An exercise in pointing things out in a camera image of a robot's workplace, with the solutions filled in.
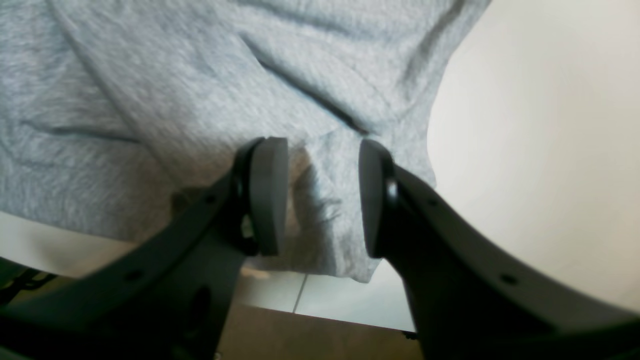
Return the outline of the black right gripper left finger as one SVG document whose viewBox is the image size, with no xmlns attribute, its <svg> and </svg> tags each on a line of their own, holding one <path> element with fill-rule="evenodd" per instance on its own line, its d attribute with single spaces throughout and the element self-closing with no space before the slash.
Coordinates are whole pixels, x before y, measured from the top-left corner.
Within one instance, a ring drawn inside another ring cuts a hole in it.
<svg viewBox="0 0 640 360">
<path fill-rule="evenodd" d="M 212 360 L 248 257 L 284 241 L 288 142 L 258 137 L 164 230 L 91 275 L 1 312 L 32 360 Z"/>
</svg>

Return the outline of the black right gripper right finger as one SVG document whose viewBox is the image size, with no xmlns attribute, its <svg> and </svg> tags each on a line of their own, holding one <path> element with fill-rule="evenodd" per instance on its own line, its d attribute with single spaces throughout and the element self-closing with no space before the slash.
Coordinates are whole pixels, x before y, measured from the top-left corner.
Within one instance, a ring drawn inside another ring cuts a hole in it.
<svg viewBox="0 0 640 360">
<path fill-rule="evenodd" d="M 637 360 L 639 315 L 553 280 L 466 222 L 396 164 L 359 146 L 365 246 L 403 282 L 426 360 Z"/>
</svg>

